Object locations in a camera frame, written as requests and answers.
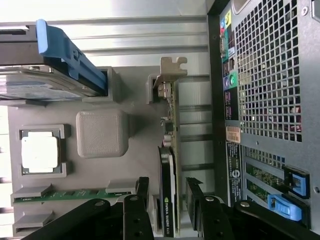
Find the blue plastic latch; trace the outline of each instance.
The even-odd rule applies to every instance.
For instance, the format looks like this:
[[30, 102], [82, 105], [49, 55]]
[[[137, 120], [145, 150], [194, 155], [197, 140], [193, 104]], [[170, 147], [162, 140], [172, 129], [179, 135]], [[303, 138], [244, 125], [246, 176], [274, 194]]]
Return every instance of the blue plastic latch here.
[[35, 27], [40, 55], [61, 59], [68, 64], [68, 73], [71, 78], [78, 80], [81, 75], [87, 81], [108, 92], [106, 76], [87, 59], [62, 29], [48, 26], [43, 19], [37, 20]]
[[286, 219], [300, 221], [302, 219], [302, 210], [290, 201], [284, 199], [278, 194], [268, 195], [268, 209], [281, 215]]
[[307, 195], [307, 186], [306, 186], [306, 179], [304, 177], [298, 176], [293, 174], [293, 188], [292, 190], [295, 191], [297, 194], [300, 194], [302, 196]]

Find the metal mesh grille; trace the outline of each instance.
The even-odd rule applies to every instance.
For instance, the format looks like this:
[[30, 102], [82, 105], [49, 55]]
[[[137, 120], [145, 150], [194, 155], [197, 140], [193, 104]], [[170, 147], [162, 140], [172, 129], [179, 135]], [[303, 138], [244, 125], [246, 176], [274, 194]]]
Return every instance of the metal mesh grille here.
[[282, 169], [282, 166], [286, 162], [286, 159], [284, 157], [277, 156], [277, 155], [260, 151], [250, 147], [245, 147], [245, 155], [249, 158], [255, 159], [265, 164], [269, 164], [278, 169]]
[[263, 0], [235, 31], [242, 132], [302, 142], [297, 0]]

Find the blue drive tray handle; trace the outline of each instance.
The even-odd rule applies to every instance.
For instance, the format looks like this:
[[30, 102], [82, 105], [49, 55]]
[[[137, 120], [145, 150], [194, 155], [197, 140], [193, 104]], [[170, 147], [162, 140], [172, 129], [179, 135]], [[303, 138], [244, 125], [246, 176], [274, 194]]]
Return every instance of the blue drive tray handle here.
[[89, 61], [62, 29], [49, 26], [43, 19], [37, 20], [35, 27], [40, 55], [61, 59], [62, 62], [67, 63], [71, 78], [78, 80], [81, 75], [106, 93], [108, 92], [107, 77]]

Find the plastic tab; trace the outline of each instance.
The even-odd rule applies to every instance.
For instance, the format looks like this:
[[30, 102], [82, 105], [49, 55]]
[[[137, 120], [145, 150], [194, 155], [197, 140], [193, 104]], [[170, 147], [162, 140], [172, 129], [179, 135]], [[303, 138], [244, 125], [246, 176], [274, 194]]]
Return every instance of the plastic tab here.
[[268, 195], [268, 209], [280, 216], [293, 221], [302, 220], [302, 210], [281, 195]]

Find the green circuit board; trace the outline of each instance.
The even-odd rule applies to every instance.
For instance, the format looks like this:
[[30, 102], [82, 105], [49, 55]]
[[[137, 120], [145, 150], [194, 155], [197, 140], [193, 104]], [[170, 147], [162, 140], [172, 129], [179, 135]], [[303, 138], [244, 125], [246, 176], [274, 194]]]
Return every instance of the green circuit board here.
[[261, 187], [257, 186], [248, 179], [246, 180], [246, 188], [264, 202], [268, 202], [268, 195], [270, 193], [268, 193], [266, 190], [263, 190]]
[[131, 194], [131, 192], [106, 193], [105, 188], [53, 190], [45, 193], [43, 196], [15, 198], [14, 203], [81, 200], [81, 199], [107, 199], [107, 198], [118, 198], [119, 196], [128, 195], [128, 194]]
[[281, 178], [274, 176], [266, 171], [263, 171], [248, 163], [245, 166], [245, 170], [251, 176], [259, 179], [260, 181], [264, 182], [265, 184], [268, 184], [269, 186], [275, 189], [279, 189], [279, 187], [284, 184], [284, 181]]

